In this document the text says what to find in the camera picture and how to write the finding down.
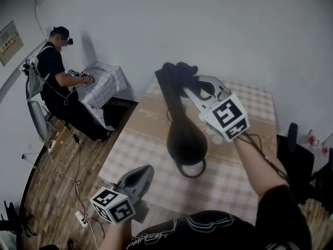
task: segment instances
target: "black cap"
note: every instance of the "black cap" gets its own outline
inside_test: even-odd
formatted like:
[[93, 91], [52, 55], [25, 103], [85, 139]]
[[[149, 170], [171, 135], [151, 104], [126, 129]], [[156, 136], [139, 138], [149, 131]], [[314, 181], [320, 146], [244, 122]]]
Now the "black cap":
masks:
[[69, 30], [67, 30], [65, 27], [62, 26], [54, 27], [50, 35], [54, 34], [60, 34], [63, 40], [67, 40], [69, 37]]

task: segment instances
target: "wall sign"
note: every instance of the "wall sign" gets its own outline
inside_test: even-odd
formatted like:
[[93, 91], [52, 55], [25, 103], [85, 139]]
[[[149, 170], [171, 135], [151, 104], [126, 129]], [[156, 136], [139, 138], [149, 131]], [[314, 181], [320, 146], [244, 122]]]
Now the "wall sign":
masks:
[[0, 32], [0, 61], [6, 65], [23, 47], [22, 39], [12, 21]]

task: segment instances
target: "black t-shirt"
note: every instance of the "black t-shirt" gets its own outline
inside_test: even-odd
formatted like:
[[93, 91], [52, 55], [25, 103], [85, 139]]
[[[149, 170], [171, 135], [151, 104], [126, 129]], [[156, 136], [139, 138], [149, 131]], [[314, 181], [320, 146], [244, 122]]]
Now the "black t-shirt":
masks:
[[70, 92], [67, 87], [61, 87], [55, 78], [56, 74], [65, 71], [60, 52], [55, 49], [53, 43], [47, 42], [44, 47], [46, 46], [51, 47], [38, 54], [37, 68], [43, 78], [46, 77], [48, 73], [50, 74], [46, 82], [52, 86], [53, 89], [47, 83], [44, 83], [43, 90], [41, 92], [42, 99], [45, 101], [46, 106], [50, 109], [63, 105], [65, 99], [59, 94], [67, 97]]
[[221, 211], [203, 211], [150, 227], [126, 248], [137, 249], [311, 249], [306, 220], [287, 186], [260, 200], [255, 227]]

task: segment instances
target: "person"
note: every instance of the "person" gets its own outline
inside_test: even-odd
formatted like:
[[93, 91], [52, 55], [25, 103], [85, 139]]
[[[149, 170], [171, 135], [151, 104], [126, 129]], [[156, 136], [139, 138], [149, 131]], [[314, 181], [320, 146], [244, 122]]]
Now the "person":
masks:
[[[203, 211], [150, 227], [132, 238], [131, 221], [110, 225], [99, 250], [136, 249], [311, 249], [306, 220], [288, 183], [248, 141], [235, 139], [236, 150], [258, 195], [255, 226], [221, 211]], [[285, 175], [273, 153], [266, 157]]]
[[37, 56], [39, 59], [37, 68], [41, 76], [45, 78], [49, 74], [43, 85], [41, 97], [48, 110], [58, 119], [72, 124], [92, 140], [104, 141], [110, 132], [95, 122], [86, 107], [78, 101], [77, 93], [71, 94], [68, 90], [70, 86], [85, 84], [92, 80], [90, 76], [74, 78], [66, 75], [60, 52], [62, 47], [68, 45], [68, 38], [69, 31], [65, 27], [54, 28]]

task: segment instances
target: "man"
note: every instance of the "man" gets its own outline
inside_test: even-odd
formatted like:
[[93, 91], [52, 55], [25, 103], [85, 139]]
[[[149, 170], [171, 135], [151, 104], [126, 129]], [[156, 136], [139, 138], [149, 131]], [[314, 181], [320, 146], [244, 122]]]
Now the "man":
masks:
[[42, 99], [57, 118], [71, 123], [92, 140], [104, 141], [110, 132], [94, 121], [85, 106], [78, 101], [77, 93], [71, 94], [68, 90], [70, 86], [92, 80], [90, 76], [74, 78], [66, 75], [60, 52], [62, 47], [68, 45], [68, 38], [69, 31], [66, 28], [54, 28], [37, 56], [37, 68], [41, 76], [45, 78], [49, 74], [41, 92]]

